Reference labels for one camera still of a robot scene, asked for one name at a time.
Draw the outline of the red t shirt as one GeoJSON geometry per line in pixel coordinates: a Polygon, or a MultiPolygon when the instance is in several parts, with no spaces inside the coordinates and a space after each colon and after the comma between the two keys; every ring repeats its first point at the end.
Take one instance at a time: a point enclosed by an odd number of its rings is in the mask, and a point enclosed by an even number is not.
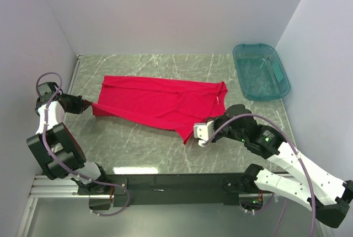
{"type": "Polygon", "coordinates": [[[224,114],[227,93],[225,82],[105,76],[92,110],[96,117],[120,117],[174,131],[186,144],[194,124],[224,114]]]}

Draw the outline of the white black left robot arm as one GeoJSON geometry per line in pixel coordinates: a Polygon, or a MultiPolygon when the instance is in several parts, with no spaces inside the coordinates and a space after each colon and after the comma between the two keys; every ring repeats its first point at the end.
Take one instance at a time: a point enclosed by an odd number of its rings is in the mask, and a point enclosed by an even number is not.
{"type": "Polygon", "coordinates": [[[42,168],[43,174],[50,180],[64,179],[70,176],[71,180],[86,194],[103,195],[107,193],[110,187],[110,180],[106,172],[99,164],[86,160],[81,147],[63,123],[65,113],[81,114],[92,103],[84,100],[81,96],[63,93],[55,82],[39,84],[36,86],[36,90],[38,99],[35,112],[40,117],[40,124],[36,134],[28,138],[26,144],[42,168]],[[45,121],[46,104],[56,91],[58,93],[49,105],[48,121],[45,121]],[[45,123],[47,123],[46,141],[54,155],[71,170],[78,171],[84,176],[91,178],[91,181],[75,177],[60,166],[48,153],[42,140],[45,123]]]}

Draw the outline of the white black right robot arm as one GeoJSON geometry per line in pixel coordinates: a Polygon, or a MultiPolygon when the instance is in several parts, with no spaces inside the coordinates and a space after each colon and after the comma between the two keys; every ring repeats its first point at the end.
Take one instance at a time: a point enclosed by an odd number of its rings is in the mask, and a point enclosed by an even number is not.
{"type": "Polygon", "coordinates": [[[248,151],[292,176],[288,179],[251,164],[242,175],[246,191],[270,191],[297,202],[331,228],[338,228],[345,219],[352,201],[352,181],[322,169],[301,153],[279,126],[244,105],[233,105],[223,115],[195,124],[194,136],[200,146],[221,138],[242,142],[248,151]]]}

